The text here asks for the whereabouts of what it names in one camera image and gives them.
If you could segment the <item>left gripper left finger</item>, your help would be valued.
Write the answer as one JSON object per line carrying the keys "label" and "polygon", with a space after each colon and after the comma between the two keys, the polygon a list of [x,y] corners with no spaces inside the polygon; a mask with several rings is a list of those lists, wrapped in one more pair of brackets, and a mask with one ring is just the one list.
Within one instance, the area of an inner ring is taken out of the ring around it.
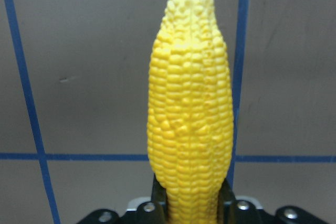
{"label": "left gripper left finger", "polygon": [[98,209],[82,218],[79,223],[167,223],[167,194],[153,177],[150,200],[138,203],[134,210],[123,216],[110,209]]}

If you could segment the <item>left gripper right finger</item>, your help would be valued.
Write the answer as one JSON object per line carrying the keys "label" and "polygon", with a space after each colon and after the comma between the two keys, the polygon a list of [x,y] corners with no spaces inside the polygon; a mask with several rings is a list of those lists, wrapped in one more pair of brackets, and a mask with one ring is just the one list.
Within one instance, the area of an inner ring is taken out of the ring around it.
{"label": "left gripper right finger", "polygon": [[325,220],[297,206],[282,206],[272,215],[255,198],[236,197],[224,180],[218,194],[217,223],[326,223]]}

